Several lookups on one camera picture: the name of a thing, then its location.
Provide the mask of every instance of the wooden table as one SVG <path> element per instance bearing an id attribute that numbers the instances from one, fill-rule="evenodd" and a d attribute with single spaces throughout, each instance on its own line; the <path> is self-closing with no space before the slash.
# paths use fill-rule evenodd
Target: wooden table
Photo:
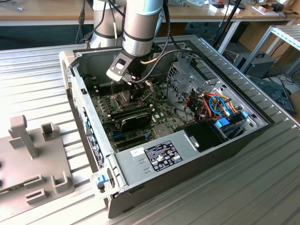
<path id="1" fill-rule="evenodd" d="M 67 25 L 78 24 L 78 16 L 83 0 L 20 0 L 23 11 L 0 7 L 0 26 L 32 26 L 32 25 Z M 251 5 L 232 18 L 232 25 L 222 42 L 219 52 L 223 53 L 238 25 L 242 21 L 288 21 L 287 25 L 300 17 L 299 15 L 264 16 Z M 185 3 L 184 7 L 170 6 L 171 22 L 220 22 L 224 18 L 222 13 L 213 13 L 208 6 L 195 6 Z M 86 4 L 85 24 L 93 24 L 93 10 Z"/>

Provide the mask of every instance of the blue connector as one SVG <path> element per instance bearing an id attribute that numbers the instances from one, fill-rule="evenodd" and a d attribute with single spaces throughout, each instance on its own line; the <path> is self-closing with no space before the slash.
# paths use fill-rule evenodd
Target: blue connector
<path id="1" fill-rule="evenodd" d="M 97 185 L 100 185 L 100 184 L 104 184 L 106 183 L 107 181 L 109 181 L 109 177 L 107 174 L 101 174 L 97 177 Z"/>
<path id="2" fill-rule="evenodd" d="M 243 115 L 245 118 L 247 118 L 247 117 L 249 116 L 249 114 L 248 114 L 246 111 L 243 111 L 243 112 L 242 112 L 242 115 Z"/>
<path id="3" fill-rule="evenodd" d="M 226 118 L 221 118 L 219 120 L 216 121 L 216 125 L 219 127 L 219 128 L 222 128 L 226 125 L 230 124 L 230 122 L 226 119 Z"/>
<path id="4" fill-rule="evenodd" d="M 146 139 L 146 140 L 148 140 L 150 134 L 151 134 L 151 131 L 145 134 L 145 139 Z"/>

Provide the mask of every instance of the white label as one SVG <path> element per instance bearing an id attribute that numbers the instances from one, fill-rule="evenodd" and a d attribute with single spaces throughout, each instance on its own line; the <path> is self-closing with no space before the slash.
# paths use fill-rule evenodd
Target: white label
<path id="1" fill-rule="evenodd" d="M 130 153 L 133 157 L 139 156 L 144 153 L 144 148 L 140 147 L 138 149 L 131 150 Z"/>
<path id="2" fill-rule="evenodd" d="M 175 157 L 173 157 L 173 160 L 176 160 L 178 158 L 180 158 L 180 156 L 175 156 Z"/>

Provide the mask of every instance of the blue latch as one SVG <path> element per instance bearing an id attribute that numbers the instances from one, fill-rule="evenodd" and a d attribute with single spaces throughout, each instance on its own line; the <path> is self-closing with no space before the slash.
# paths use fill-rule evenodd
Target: blue latch
<path id="1" fill-rule="evenodd" d="M 109 181 L 109 177 L 107 174 L 101 174 L 97 177 L 97 185 L 104 184 Z"/>
<path id="2" fill-rule="evenodd" d="M 226 125 L 230 124 L 230 122 L 226 119 L 226 118 L 221 118 L 219 120 L 216 121 L 216 125 L 219 127 L 219 128 L 222 128 Z"/>
<path id="3" fill-rule="evenodd" d="M 249 114 L 248 114 L 246 111 L 243 111 L 243 112 L 242 112 L 242 115 L 243 115 L 245 118 L 247 118 L 247 117 L 249 116 Z"/>

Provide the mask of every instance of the circuit board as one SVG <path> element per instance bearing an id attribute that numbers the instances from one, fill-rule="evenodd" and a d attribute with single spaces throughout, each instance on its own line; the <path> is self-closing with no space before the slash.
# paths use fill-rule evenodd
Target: circuit board
<path id="1" fill-rule="evenodd" d="M 154 85 L 153 90 L 145 90 L 142 97 L 137 101 L 138 105 L 131 105 L 126 108 L 120 107 L 118 103 L 121 93 L 102 97 L 97 92 L 90 93 L 93 105 L 115 152 L 160 138 L 157 132 L 155 132 L 156 127 L 165 125 L 170 133 L 172 133 L 176 127 L 185 124 L 177 113 L 174 112 L 173 106 L 167 101 L 161 89 Z M 150 123 L 142 128 L 116 135 L 118 134 L 118 130 L 116 129 L 115 121 L 109 119 L 109 114 L 124 112 L 143 105 L 153 105 Z"/>

